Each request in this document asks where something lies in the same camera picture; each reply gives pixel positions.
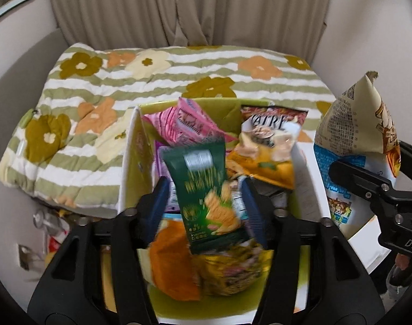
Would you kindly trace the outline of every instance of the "snack bag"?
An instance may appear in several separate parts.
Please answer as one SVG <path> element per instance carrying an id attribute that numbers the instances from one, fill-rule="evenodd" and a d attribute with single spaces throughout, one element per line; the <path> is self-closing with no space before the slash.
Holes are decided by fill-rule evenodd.
<path id="1" fill-rule="evenodd" d="M 391 115 L 367 72 L 329 108 L 315 137 L 314 153 L 328 197 L 331 218 L 346 238 L 372 217 L 370 203 L 331 182 L 330 165 L 339 159 L 363 167 L 393 184 L 400 170 L 400 146 Z"/>
<path id="2" fill-rule="evenodd" d="M 230 181 L 231 198 L 233 200 L 233 209 L 236 215 L 242 220 L 248 219 L 248 214 L 245 209 L 244 200 L 242 199 L 241 187 L 246 176 L 239 176 L 237 180 Z"/>
<path id="3" fill-rule="evenodd" d="M 248 240 L 225 180 L 225 144 L 211 142 L 163 152 L 193 254 Z"/>
<path id="4" fill-rule="evenodd" d="M 162 159 L 162 153 L 165 150 L 170 149 L 169 146 L 166 146 L 158 141 L 155 141 L 155 170 L 156 176 L 158 179 L 161 176 L 167 177 L 170 180 L 170 196 L 168 197 L 167 207 L 165 208 L 165 212 L 179 212 L 179 203 L 177 202 L 176 196 L 176 187 L 174 185 L 173 180 L 171 179 L 170 172 L 165 165 L 164 160 Z"/>
<path id="5" fill-rule="evenodd" d="M 194 255 L 192 261 L 208 295 L 232 295 L 250 287 L 262 272 L 262 247 L 253 239 L 216 254 Z"/>
<path id="6" fill-rule="evenodd" d="M 149 246 L 153 283 L 174 300 L 198 301 L 200 288 L 197 285 L 197 272 L 182 221 L 164 222 L 165 226 Z"/>
<path id="7" fill-rule="evenodd" d="M 291 150 L 307 111 L 282 106 L 241 106 L 239 144 L 227 156 L 231 169 L 287 189 L 294 188 Z"/>
<path id="8" fill-rule="evenodd" d="M 192 99 L 179 98 L 177 106 L 144 115 L 143 119 L 150 122 L 171 146 L 192 145 L 221 138 L 226 142 L 237 140 L 236 137 L 220 130 Z"/>

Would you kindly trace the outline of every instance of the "bed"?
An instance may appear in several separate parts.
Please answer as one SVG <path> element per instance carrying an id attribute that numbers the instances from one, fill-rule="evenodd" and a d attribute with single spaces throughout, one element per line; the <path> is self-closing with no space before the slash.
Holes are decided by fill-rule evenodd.
<path id="1" fill-rule="evenodd" d="M 47 204 L 97 217 L 126 206 L 138 105 L 178 97 L 267 99 L 309 110 L 311 141 L 324 103 L 335 97 L 307 62 L 235 46 L 98 51 L 76 43 L 49 72 L 0 161 L 0 180 Z"/>

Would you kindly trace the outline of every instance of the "yellow snack bag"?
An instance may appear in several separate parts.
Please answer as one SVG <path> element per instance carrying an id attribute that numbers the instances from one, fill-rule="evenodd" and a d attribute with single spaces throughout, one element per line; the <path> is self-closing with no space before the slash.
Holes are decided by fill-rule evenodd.
<path id="1" fill-rule="evenodd" d="M 241 106 L 242 132 L 228 161 L 248 176 L 294 189 L 290 152 L 307 113 L 282 106 Z"/>
<path id="2" fill-rule="evenodd" d="M 272 251 L 264 251 L 249 240 L 224 252 L 192 257 L 205 294 L 232 295 L 250 287 L 263 271 L 269 270 Z"/>

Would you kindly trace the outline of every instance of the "pink snack bag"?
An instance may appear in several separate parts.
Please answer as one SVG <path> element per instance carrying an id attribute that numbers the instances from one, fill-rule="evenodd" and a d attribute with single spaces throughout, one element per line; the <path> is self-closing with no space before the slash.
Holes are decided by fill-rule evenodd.
<path id="1" fill-rule="evenodd" d="M 237 138 L 220 130 L 192 99 L 179 98 L 177 106 L 162 112 L 144 115 L 169 145 L 190 145 L 224 137 L 226 142 Z"/>

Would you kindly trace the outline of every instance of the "beige curtain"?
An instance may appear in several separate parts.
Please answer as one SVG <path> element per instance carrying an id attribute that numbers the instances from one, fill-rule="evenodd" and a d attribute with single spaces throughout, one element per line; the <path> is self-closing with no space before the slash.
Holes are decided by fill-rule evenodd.
<path id="1" fill-rule="evenodd" d="M 239 45 L 311 62 L 329 0 L 51 0 L 70 43 L 96 49 Z"/>

